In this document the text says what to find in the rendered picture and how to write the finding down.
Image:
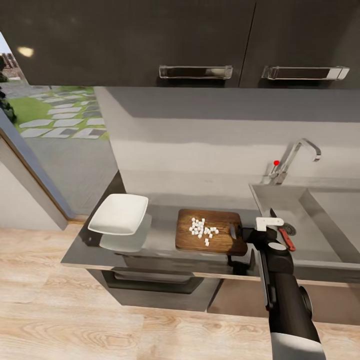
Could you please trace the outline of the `parer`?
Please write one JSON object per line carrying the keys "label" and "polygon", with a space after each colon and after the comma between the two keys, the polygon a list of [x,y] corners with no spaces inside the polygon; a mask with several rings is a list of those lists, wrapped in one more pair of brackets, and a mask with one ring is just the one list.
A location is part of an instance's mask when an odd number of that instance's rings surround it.
{"label": "parer", "polygon": [[[277,217],[277,215],[275,214],[273,209],[271,209],[271,214],[272,214],[273,218]],[[287,244],[288,250],[292,251],[292,252],[295,252],[296,247],[294,246],[291,238],[288,236],[288,232],[284,229],[284,226],[283,225],[278,225],[278,230],[281,232],[282,237],[283,237],[284,241]]]}

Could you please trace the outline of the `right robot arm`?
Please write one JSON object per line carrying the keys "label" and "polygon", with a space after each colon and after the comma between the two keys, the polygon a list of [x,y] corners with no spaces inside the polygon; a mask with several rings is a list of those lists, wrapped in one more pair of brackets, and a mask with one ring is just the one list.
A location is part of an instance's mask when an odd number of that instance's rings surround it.
{"label": "right robot arm", "polygon": [[306,289],[299,286],[288,247],[267,226],[284,226],[279,217],[257,217],[255,227],[238,225],[238,236],[254,244],[263,301],[269,312],[272,360],[327,360],[312,322],[313,307]]}

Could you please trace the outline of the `cutting board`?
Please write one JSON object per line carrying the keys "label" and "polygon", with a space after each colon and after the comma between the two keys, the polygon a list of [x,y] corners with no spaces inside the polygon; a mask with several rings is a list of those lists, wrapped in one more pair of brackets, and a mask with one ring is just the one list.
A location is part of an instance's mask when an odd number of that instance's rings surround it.
{"label": "cutting board", "polygon": [[[201,235],[193,233],[194,220],[203,221]],[[237,239],[231,236],[231,226],[234,224]],[[200,209],[181,209],[178,212],[175,246],[178,249],[219,252],[245,255],[248,252],[247,243],[238,236],[238,226],[243,227],[240,214],[229,211],[213,211]],[[215,228],[218,233],[211,231],[212,238],[206,229]]]}

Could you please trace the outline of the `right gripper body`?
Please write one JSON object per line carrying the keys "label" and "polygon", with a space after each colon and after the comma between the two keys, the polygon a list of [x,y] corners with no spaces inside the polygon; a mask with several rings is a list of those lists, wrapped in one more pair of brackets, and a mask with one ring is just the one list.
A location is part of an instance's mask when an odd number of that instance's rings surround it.
{"label": "right gripper body", "polygon": [[269,237],[277,240],[277,232],[272,228],[267,228],[266,231],[258,231],[254,227],[242,227],[242,241],[244,243],[254,244],[256,247],[256,240],[260,237]]}

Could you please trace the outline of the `bowl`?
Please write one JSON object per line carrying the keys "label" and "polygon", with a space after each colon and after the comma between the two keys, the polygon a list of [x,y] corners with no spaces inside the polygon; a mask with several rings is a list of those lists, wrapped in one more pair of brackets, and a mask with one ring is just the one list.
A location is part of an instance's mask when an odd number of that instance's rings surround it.
{"label": "bowl", "polygon": [[88,229],[108,235],[131,236],[139,229],[149,198],[109,194],[91,219]]}

